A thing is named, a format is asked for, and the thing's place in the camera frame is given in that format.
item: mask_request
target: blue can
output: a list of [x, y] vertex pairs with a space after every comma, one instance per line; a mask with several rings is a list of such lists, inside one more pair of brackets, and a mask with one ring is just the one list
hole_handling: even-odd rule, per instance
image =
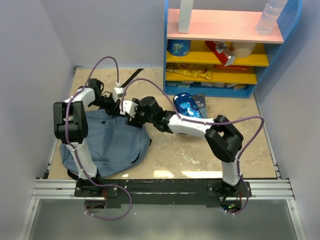
[[191, 40], [168, 40], [168, 51], [171, 55], [183, 57], [190, 52]]

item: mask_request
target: shelf board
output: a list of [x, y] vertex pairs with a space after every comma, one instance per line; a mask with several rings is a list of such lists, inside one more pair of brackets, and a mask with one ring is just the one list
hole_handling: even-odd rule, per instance
[[[192, 41], [190, 52], [186, 56], [173, 56], [166, 51], [167, 63], [189, 63], [189, 64], [216, 64], [222, 65], [216, 55], [206, 45], [205, 41]], [[233, 65], [268, 67], [267, 54], [262, 43], [257, 43], [250, 56], [236, 58]]]
[[282, 44], [278, 24], [268, 36], [255, 32], [262, 12], [193, 9], [188, 34], [179, 33], [180, 9], [168, 9], [167, 38]]
[[204, 94], [206, 97], [227, 97], [227, 98], [249, 98], [246, 89], [234, 90], [233, 88], [218, 88], [218, 87], [189, 87], [178, 88], [177, 86], [166, 86], [165, 93], [168, 95], [176, 95], [188, 93], [190, 95]]
[[165, 80], [178, 82], [205, 82], [252, 85], [257, 84], [256, 74], [252, 67], [248, 71], [233, 71], [213, 68], [210, 80], [202, 77], [190, 77], [172, 72], [166, 72]]

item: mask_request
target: yellow snack bag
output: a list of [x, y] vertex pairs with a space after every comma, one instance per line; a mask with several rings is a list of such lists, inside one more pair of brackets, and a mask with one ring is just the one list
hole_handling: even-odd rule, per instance
[[211, 66], [194, 63], [169, 63], [166, 69], [169, 73], [176, 73], [192, 78], [211, 78]]

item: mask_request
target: yellow shelf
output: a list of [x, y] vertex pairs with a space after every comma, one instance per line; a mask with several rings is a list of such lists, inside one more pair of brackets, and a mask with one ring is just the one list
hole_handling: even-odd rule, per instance
[[232, 71], [214, 68], [211, 79], [202, 77], [184, 76], [172, 72], [165, 73], [166, 81], [178, 82], [206, 82], [206, 83], [226, 83], [226, 84], [257, 84], [257, 78], [253, 67], [248, 71]]
[[[206, 45], [205, 41], [198, 40], [191, 41], [190, 52], [186, 56], [173, 56], [166, 51], [166, 62], [221, 65], [221, 62]], [[246, 58], [236, 58], [233, 65], [257, 67], [269, 66], [264, 45], [262, 43], [257, 43], [250, 56]]]

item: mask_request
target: tan floor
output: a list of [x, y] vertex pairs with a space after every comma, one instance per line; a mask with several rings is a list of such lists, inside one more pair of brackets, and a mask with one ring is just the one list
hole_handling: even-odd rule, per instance
[[[135, 69], [120, 69], [120, 82], [128, 79]], [[90, 69], [76, 71], [71, 93], [84, 84]], [[162, 86], [162, 69], [145, 69], [138, 77], [147, 78]], [[92, 78], [104, 83], [104, 90], [110, 91], [115, 86], [116, 71], [114, 69], [97, 69]], [[133, 83], [126, 99], [133, 97], [141, 99], [154, 96], [159, 105], [165, 110], [172, 107], [154, 86], [148, 82]], [[255, 99], [206, 97], [209, 118], [225, 115], [229, 120], [237, 120], [247, 116], [257, 115], [258, 109]], [[259, 127], [259, 120], [249, 120], [237, 123], [236, 127], [244, 136], [246, 143]], [[151, 124], [146, 124], [147, 131], [152, 139], [148, 153], [142, 163], [135, 167], [119, 172], [109, 178], [112, 179], [147, 179], [147, 178], [221, 178], [221, 162], [213, 155], [209, 145], [204, 139], [178, 134], [162, 133]], [[61, 162], [59, 141], [52, 160], [49, 179], [69, 179], [67, 170]], [[260, 132], [253, 143], [242, 155], [241, 171], [245, 178], [275, 178], [276, 173], [272, 163], [271, 154], [264, 132]]]

